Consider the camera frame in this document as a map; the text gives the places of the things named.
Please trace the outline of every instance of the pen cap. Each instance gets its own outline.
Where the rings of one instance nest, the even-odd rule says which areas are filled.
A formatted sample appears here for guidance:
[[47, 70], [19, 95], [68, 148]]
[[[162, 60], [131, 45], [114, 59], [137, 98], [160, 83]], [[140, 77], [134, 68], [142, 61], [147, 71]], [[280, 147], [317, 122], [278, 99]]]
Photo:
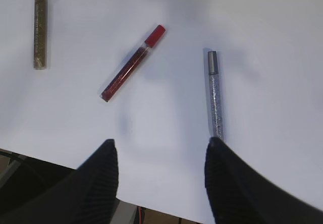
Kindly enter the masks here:
[[165, 32], [165, 28], [161, 25], [158, 25], [156, 29], [150, 34], [150, 36], [145, 40], [145, 43], [150, 47], [153, 48], [156, 43], [161, 39], [162, 35]]
[[219, 74], [217, 52], [209, 51], [207, 53], [207, 59], [208, 59], [208, 73]]

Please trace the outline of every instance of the silver glitter pen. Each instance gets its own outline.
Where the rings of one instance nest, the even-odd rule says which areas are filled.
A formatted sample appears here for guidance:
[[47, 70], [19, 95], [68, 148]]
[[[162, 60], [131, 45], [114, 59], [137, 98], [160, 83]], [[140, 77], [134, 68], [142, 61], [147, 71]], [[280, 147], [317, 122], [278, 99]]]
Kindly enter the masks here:
[[218, 59], [216, 51], [209, 51], [208, 58], [208, 76], [211, 94], [211, 113], [213, 136], [223, 139], [223, 121], [221, 107], [221, 90], [218, 70]]

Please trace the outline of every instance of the floor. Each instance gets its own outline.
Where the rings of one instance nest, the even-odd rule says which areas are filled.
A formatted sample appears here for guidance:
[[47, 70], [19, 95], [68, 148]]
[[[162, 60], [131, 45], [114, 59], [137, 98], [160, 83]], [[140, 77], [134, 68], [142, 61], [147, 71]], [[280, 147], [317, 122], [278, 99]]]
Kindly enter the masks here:
[[[179, 218], [158, 211], [147, 209], [144, 224], [178, 224]], [[181, 224], [195, 224], [195, 222], [183, 219]]]

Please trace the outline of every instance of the glitter glue pen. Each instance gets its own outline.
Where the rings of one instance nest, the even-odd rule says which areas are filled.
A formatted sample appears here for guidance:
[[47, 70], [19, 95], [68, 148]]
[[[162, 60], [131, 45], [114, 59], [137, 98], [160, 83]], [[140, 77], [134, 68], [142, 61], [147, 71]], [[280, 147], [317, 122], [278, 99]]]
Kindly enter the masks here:
[[223, 139], [223, 119], [221, 107], [221, 90], [218, 70], [218, 59], [216, 51], [209, 51], [208, 58], [208, 76], [211, 95], [211, 113], [213, 136]]
[[112, 96], [117, 92], [126, 79], [144, 60], [144, 58], [151, 52], [152, 48], [157, 44], [159, 39], [165, 32], [165, 28], [158, 25], [156, 29], [148, 36], [141, 47], [133, 54], [129, 61], [124, 65], [120, 72], [115, 76], [108, 87], [102, 92], [101, 98], [108, 102]]
[[46, 68], [47, 0], [35, 0], [34, 69]]

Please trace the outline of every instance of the red glitter pen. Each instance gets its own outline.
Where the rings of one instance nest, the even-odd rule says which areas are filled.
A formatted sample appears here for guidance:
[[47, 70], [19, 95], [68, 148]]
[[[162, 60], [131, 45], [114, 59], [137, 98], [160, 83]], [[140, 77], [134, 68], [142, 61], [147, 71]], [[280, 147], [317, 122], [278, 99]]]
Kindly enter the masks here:
[[108, 87], [102, 92], [101, 98], [108, 102], [112, 96], [117, 92], [121, 85], [129, 78], [132, 72], [144, 60], [144, 58], [151, 52], [151, 49], [156, 45], [159, 39], [165, 32], [165, 28], [158, 25], [156, 29], [145, 40], [141, 47], [133, 54], [124, 67], [118, 72]]

